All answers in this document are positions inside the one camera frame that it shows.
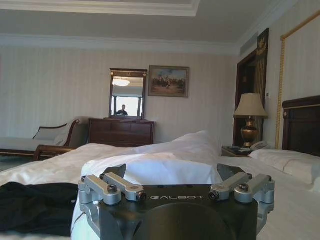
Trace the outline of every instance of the metal bracket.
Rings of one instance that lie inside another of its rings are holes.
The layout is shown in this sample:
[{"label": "metal bracket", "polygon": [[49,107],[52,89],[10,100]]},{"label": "metal bracket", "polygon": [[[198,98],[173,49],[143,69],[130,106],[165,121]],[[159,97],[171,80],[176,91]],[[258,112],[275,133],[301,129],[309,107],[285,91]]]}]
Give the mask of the metal bracket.
[{"label": "metal bracket", "polygon": [[80,210],[86,214],[87,221],[94,232],[100,237],[99,210],[96,201],[107,205],[116,205],[121,201],[121,193],[128,201],[138,202],[147,198],[141,185],[132,184],[122,177],[109,172],[100,176],[89,175],[79,181]]},{"label": "metal bracket", "polygon": [[240,203],[251,203],[255,199],[258,205],[256,234],[266,225],[268,214],[274,210],[275,181],[271,176],[259,174],[248,183],[234,189],[235,200]]},{"label": "metal bracket", "polygon": [[238,172],[222,183],[211,185],[209,198],[215,201],[229,199],[230,193],[239,185],[249,181],[250,175],[245,172]]}]

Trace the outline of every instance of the wooden dresser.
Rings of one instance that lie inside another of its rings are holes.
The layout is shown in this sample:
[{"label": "wooden dresser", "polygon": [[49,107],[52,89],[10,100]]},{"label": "wooden dresser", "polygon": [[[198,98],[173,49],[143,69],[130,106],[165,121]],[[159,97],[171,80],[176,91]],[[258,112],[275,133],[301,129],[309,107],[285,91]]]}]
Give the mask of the wooden dresser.
[{"label": "wooden dresser", "polygon": [[89,119],[89,143],[134,148],[154,143],[154,122],[136,119]]}]

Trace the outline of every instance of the carpet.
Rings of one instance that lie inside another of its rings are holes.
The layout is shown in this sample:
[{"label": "carpet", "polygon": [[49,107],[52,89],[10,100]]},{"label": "carpet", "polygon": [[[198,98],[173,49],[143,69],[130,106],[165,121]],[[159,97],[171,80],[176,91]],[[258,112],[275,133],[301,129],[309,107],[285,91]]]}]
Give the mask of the carpet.
[{"label": "carpet", "polygon": [[30,163],[32,157],[0,156],[0,172]]}]

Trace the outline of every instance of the gold picture frame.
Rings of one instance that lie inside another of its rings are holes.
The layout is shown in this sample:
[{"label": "gold picture frame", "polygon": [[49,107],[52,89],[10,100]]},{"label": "gold picture frame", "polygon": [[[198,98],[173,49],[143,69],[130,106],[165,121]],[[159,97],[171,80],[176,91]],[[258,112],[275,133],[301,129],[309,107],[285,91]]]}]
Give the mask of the gold picture frame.
[{"label": "gold picture frame", "polygon": [[187,98],[189,72],[190,68],[185,66],[150,66],[148,95]]}]

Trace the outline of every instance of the wooden headboard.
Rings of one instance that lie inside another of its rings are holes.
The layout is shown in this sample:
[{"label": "wooden headboard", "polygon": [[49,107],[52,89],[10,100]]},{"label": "wooden headboard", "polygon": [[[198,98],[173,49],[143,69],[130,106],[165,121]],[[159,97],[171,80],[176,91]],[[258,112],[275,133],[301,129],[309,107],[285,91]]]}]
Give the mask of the wooden headboard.
[{"label": "wooden headboard", "polygon": [[284,101],[283,150],[320,157],[320,95]]}]

